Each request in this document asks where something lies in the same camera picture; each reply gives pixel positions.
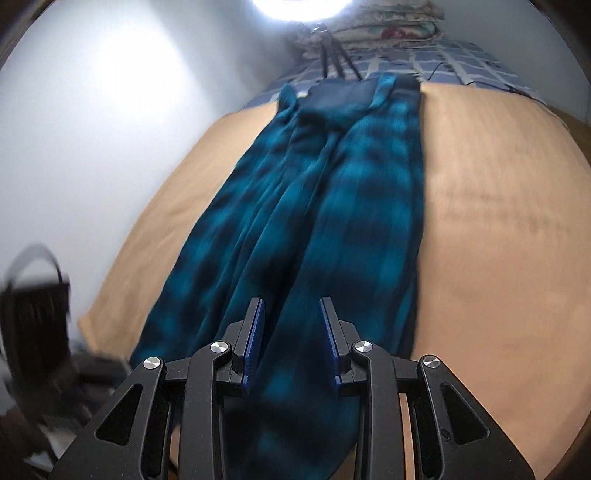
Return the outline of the teal plaid fleece jacket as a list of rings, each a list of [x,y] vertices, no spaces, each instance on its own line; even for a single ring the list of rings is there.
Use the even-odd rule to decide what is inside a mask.
[[[183,359],[263,299],[252,389],[226,414],[232,479],[327,479],[359,403],[329,382],[320,301],[393,354],[412,350],[424,225],[419,82],[383,73],[280,92],[273,120],[197,220],[131,360]]]

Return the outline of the blue checked bed sheet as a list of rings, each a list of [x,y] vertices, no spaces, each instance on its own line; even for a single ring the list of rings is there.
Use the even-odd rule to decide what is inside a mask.
[[[363,78],[381,73],[412,75],[420,82],[507,91],[540,103],[545,102],[516,73],[471,42],[441,40],[413,48],[397,46],[359,51],[351,57]],[[298,96],[304,96],[311,86],[322,79],[321,60],[304,59],[254,96],[245,104],[245,108],[273,103],[285,84],[293,86]]]

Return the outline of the black light tripod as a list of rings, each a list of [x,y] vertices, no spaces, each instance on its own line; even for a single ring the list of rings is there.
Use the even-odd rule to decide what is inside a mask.
[[[329,62],[332,62],[332,66],[335,68],[338,77],[345,79],[346,73],[342,66],[342,61],[344,61],[346,65],[349,66],[349,69],[353,71],[356,79],[359,81],[363,80],[360,71],[353,63],[352,58],[346,53],[345,48],[342,46],[342,42],[336,39],[325,25],[318,24],[312,32],[320,37],[320,59],[322,65],[322,77],[324,79],[329,78]]]

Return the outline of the folded floral quilt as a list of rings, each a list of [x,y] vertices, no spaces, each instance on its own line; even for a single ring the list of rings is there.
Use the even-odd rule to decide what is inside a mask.
[[[293,23],[288,39],[308,58],[320,55],[328,31],[348,52],[427,45],[443,36],[442,7],[433,1],[353,1],[320,23]]]

